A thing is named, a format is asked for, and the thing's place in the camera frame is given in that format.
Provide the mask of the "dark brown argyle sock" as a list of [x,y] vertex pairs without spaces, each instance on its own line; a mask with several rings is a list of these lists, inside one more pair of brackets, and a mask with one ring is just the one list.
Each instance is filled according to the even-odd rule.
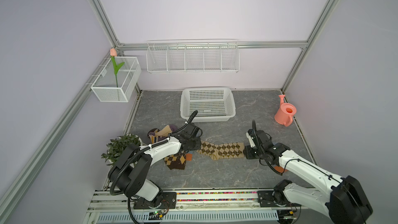
[[170,170],[184,170],[187,160],[185,153],[179,152],[165,157],[164,162]]

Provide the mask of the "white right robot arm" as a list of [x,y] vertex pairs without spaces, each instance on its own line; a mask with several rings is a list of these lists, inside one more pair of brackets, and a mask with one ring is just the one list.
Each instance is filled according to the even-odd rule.
[[290,180],[282,180],[272,193],[260,191],[261,206],[298,204],[329,217],[335,224],[364,224],[373,208],[360,184],[352,176],[341,177],[304,159],[288,146],[272,142],[272,137],[252,127],[246,133],[249,145],[247,159],[258,159],[278,175],[292,172],[313,188],[304,188]]

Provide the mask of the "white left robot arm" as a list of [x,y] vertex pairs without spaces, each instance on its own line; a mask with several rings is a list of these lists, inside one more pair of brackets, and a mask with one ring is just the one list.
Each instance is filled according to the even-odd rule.
[[193,123],[187,123],[157,143],[127,146],[108,173],[110,194],[125,195],[127,198],[140,197],[158,203],[162,189],[147,179],[150,167],[181,151],[199,150],[202,134],[202,129]]

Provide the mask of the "blue green orange sock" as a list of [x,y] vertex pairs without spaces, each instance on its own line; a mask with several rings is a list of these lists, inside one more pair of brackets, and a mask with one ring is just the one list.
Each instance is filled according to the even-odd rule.
[[192,160],[192,154],[191,153],[185,154],[185,158],[186,158],[187,161],[191,161]]

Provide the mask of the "beige purple striped sock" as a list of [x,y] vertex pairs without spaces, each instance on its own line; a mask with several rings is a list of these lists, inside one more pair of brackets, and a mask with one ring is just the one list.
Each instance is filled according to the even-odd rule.
[[166,139],[169,136],[169,134],[176,131],[177,129],[178,128],[174,124],[169,124],[161,130],[157,128],[151,129],[147,135],[151,143],[154,144]]

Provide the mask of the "pink watering can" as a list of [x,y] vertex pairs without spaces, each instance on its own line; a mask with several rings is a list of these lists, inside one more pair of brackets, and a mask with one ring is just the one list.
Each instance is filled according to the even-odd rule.
[[294,105],[285,102],[285,95],[279,95],[279,99],[279,109],[274,119],[278,124],[288,127],[293,123],[293,117],[297,110]]

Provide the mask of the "white plastic perforated basket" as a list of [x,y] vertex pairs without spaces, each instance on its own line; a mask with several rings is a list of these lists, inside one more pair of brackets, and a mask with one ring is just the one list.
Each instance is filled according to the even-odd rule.
[[188,88],[182,91],[180,116],[188,120],[198,111],[193,122],[223,122],[236,115],[232,90],[228,87]]

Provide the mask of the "green potted plant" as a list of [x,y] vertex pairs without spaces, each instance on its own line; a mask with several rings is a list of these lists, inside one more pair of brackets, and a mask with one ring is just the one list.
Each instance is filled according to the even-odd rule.
[[130,133],[111,139],[107,144],[106,152],[101,155],[105,159],[106,165],[112,166],[130,144],[141,146],[142,140],[137,135]]

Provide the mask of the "pink artificial tulip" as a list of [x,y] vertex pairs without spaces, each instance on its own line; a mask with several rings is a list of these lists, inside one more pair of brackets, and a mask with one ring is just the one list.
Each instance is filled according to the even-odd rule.
[[113,69],[114,69],[114,75],[115,75],[115,80],[116,80],[116,86],[117,88],[119,87],[119,83],[118,83],[118,72],[119,70],[124,66],[124,62],[121,63],[117,63],[116,62],[116,56],[117,56],[117,51],[115,50],[115,48],[111,48],[110,49],[110,60],[112,62],[113,65]]

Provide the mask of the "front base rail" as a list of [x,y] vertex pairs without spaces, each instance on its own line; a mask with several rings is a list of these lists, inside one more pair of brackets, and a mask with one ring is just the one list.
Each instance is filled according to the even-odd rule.
[[298,210],[313,204],[318,209],[330,200],[315,188],[302,188],[298,185],[288,187],[286,203],[277,203],[273,189],[197,189],[197,190],[165,190],[161,203],[150,207],[143,198],[131,198],[134,211],[152,211],[156,209],[175,211],[229,211],[229,210],[258,210],[282,209]]

